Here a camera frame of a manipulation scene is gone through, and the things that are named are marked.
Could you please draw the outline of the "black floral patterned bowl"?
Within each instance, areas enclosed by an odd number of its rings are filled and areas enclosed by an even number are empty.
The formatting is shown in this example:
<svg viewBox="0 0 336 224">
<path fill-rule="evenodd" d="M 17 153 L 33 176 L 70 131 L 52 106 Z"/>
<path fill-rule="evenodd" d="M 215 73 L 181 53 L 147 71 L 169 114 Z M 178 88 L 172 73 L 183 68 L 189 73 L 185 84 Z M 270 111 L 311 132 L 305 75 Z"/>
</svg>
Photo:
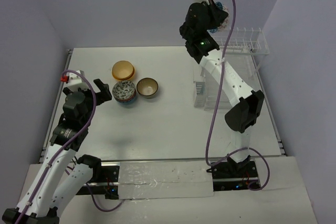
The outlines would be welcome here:
<svg viewBox="0 0 336 224">
<path fill-rule="evenodd" d="M 127 99 L 136 92 L 135 84 L 129 80 L 119 81 L 112 88 L 113 97 L 119 99 Z"/>
</svg>

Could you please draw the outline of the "blue triangle patterned bowl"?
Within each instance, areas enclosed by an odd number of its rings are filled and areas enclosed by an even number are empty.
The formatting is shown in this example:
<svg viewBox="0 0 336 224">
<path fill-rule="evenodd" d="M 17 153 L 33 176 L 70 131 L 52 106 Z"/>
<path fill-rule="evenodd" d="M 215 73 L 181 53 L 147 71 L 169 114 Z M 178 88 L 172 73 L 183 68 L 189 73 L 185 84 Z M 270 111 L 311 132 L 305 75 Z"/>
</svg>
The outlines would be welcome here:
<svg viewBox="0 0 336 224">
<path fill-rule="evenodd" d="M 211 34 L 224 31 L 229 25 L 229 18 L 230 18 L 229 10 L 225 5 L 223 5 L 221 2 L 216 2 L 215 5 L 217 8 L 223 10 L 226 13 L 226 17 L 225 19 L 220 20 L 220 24 L 216 28 L 208 30 L 208 32 Z"/>
</svg>

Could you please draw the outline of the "brown lattice rim bowl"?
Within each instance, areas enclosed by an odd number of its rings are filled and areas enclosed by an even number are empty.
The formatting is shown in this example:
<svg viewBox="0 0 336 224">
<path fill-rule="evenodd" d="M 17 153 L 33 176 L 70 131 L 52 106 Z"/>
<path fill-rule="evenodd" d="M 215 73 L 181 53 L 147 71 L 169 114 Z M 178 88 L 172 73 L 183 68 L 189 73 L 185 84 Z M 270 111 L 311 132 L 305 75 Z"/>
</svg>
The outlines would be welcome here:
<svg viewBox="0 0 336 224">
<path fill-rule="evenodd" d="M 153 78 L 143 78 L 136 85 L 138 94 L 146 99 L 153 98 L 159 91 L 159 84 Z"/>
</svg>

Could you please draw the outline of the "red patterned bowl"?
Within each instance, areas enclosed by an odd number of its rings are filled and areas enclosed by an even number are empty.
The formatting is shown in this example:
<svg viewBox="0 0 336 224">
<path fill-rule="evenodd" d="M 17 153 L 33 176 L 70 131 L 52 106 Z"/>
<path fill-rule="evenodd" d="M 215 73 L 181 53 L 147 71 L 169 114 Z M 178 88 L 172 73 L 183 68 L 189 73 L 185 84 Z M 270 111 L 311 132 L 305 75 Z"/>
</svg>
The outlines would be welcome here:
<svg viewBox="0 0 336 224">
<path fill-rule="evenodd" d="M 136 95 L 136 93 L 134 93 L 131 97 L 128 97 L 127 99 L 119 99 L 118 97 L 114 97 L 114 99 L 117 102 L 120 102 L 120 103 L 129 103 L 132 100 L 134 100 L 136 97 L 137 97 L 137 95 Z"/>
</svg>

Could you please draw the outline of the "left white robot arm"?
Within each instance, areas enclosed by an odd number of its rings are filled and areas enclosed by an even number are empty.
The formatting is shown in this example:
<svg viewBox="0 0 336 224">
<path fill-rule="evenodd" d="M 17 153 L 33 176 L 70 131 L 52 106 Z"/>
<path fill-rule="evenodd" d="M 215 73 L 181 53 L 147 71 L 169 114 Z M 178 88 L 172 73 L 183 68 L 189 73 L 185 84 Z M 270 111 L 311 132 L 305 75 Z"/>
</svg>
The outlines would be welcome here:
<svg viewBox="0 0 336 224">
<path fill-rule="evenodd" d="M 15 208 L 5 210 L 5 223 L 59 223 L 83 184 L 101 178 L 101 159 L 83 155 L 66 180 L 60 181 L 88 134 L 96 107 L 112 99 L 108 84 L 100 79 L 93 82 L 100 90 L 97 93 L 86 83 L 75 83 L 73 79 L 67 82 L 63 113 L 52 133 L 45 160 L 21 201 Z"/>
</svg>

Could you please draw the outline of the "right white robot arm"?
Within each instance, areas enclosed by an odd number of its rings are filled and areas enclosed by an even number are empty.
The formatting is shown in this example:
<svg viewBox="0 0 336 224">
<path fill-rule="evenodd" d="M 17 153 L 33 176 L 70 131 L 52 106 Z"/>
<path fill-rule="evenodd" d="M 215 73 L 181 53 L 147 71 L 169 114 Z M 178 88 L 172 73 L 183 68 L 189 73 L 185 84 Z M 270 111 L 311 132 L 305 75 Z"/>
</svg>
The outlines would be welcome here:
<svg viewBox="0 0 336 224">
<path fill-rule="evenodd" d="M 226 48 L 209 34 L 209 30 L 218 27 L 228 13 L 209 2 L 193 3 L 189 6 L 180 34 L 185 39 L 189 55 L 219 84 L 218 96 L 225 93 L 231 109 L 224 119 L 230 129 L 229 153 L 226 159 L 229 174 L 240 177 L 246 171 L 250 159 L 249 146 L 252 127 L 260 116 L 264 102 L 261 90 L 254 90 L 225 60 Z"/>
</svg>

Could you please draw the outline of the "solid blue bowl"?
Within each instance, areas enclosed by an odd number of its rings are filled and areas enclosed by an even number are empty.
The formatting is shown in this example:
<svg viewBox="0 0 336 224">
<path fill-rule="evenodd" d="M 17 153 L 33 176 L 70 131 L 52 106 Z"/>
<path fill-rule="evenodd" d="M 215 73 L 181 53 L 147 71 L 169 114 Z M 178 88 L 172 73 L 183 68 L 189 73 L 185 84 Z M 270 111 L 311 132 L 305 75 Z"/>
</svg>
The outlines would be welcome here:
<svg viewBox="0 0 336 224">
<path fill-rule="evenodd" d="M 132 99 L 127 100 L 127 101 L 121 101 L 115 98 L 115 101 L 117 103 L 118 106 L 123 107 L 123 108 L 132 108 L 134 107 L 134 105 L 136 104 L 138 99 L 138 96 L 134 96 Z"/>
</svg>

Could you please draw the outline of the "silver tape patch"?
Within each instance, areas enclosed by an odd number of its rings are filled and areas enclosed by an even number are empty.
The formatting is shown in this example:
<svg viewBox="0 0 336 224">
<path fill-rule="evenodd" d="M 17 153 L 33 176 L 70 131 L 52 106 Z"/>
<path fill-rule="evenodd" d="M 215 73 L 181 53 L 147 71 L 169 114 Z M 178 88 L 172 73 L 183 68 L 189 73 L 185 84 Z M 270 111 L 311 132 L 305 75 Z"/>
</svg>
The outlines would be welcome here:
<svg viewBox="0 0 336 224">
<path fill-rule="evenodd" d="M 123 162 L 120 199 L 202 198 L 214 195 L 204 161 Z"/>
</svg>

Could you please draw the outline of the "aluminium table edge rail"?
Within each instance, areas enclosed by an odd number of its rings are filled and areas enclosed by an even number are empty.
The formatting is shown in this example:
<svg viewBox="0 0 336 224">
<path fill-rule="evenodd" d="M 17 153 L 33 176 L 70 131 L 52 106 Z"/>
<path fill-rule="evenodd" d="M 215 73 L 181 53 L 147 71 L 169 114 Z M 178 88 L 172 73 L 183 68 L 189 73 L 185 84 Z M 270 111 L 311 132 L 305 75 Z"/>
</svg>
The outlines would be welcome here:
<svg viewBox="0 0 336 224">
<path fill-rule="evenodd" d="M 65 67 L 62 71 L 68 69 L 70 61 L 71 61 L 72 53 L 73 53 L 73 49 L 68 49 L 67 50 L 67 59 L 66 59 Z M 53 111 L 52 111 L 52 114 L 51 114 L 51 118 L 50 118 L 50 121 L 49 121 L 49 124 L 48 124 L 48 129 L 47 129 L 47 133 L 46 133 L 46 136 L 45 136 L 44 144 L 42 146 L 37 164 L 41 164 L 44 161 L 44 156 L 47 152 L 48 143 L 49 143 L 49 140 L 51 138 L 51 134 L 53 132 L 53 127 L 52 126 L 53 126 L 53 123 L 54 123 L 54 120 L 55 120 L 55 117 L 56 117 L 57 106 L 58 106 L 58 103 L 60 101 L 62 88 L 63 88 L 63 84 L 60 84 L 59 89 L 58 89 L 58 93 L 57 93 L 57 96 L 56 96 L 56 100 L 55 100 L 55 103 L 54 103 Z"/>
</svg>

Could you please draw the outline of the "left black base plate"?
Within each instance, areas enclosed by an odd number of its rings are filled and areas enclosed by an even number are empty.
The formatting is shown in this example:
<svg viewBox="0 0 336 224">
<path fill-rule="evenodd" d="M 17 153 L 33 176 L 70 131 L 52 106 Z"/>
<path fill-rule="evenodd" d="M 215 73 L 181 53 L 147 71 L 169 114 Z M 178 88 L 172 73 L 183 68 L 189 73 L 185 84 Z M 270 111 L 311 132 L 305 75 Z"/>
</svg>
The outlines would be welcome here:
<svg viewBox="0 0 336 224">
<path fill-rule="evenodd" d="M 120 164 L 102 163 L 101 172 L 97 178 L 88 182 L 88 186 L 83 185 L 76 195 L 91 195 L 103 196 L 104 199 L 117 200 L 119 199 L 118 193 L 118 179 L 119 179 Z"/>
</svg>

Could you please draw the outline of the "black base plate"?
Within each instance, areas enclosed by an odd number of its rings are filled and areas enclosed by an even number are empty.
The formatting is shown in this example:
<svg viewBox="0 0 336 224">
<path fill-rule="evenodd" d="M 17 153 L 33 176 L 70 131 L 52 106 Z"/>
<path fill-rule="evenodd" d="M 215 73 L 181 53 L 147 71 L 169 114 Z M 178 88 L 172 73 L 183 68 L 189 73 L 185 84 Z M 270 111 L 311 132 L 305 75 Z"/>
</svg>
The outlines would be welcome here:
<svg viewBox="0 0 336 224">
<path fill-rule="evenodd" d="M 231 162 L 221 162 L 206 170 L 213 180 L 214 191 L 259 189 L 260 182 L 255 161 L 249 161 L 243 168 L 234 171 Z"/>
<path fill-rule="evenodd" d="M 102 163 L 101 172 L 97 178 L 88 182 L 88 186 L 83 185 L 76 195 L 91 195 L 103 196 L 104 199 L 117 200 L 119 199 L 118 193 L 118 179 L 119 179 L 120 164 Z"/>
</svg>

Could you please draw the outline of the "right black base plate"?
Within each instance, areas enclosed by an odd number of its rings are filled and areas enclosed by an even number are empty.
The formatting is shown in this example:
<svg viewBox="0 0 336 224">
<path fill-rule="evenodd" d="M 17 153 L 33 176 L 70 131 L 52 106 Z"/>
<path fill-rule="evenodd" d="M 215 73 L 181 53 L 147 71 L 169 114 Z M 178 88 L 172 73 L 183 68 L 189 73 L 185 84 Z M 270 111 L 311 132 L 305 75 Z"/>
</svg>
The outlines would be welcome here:
<svg viewBox="0 0 336 224">
<path fill-rule="evenodd" d="M 260 182 L 255 161 L 249 161 L 243 168 L 234 171 L 231 162 L 221 162 L 206 170 L 213 180 L 214 191 L 259 189 Z"/>
</svg>

